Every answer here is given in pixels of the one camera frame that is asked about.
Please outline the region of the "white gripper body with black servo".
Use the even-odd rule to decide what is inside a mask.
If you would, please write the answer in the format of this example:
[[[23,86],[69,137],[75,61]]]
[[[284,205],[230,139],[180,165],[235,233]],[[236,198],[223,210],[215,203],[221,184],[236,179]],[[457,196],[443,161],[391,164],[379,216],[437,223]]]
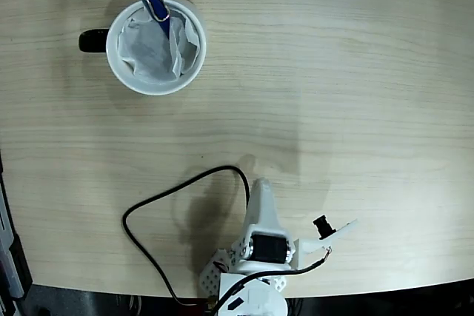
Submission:
[[[284,236],[253,234],[232,245],[231,272],[254,274],[290,270],[292,249]]]

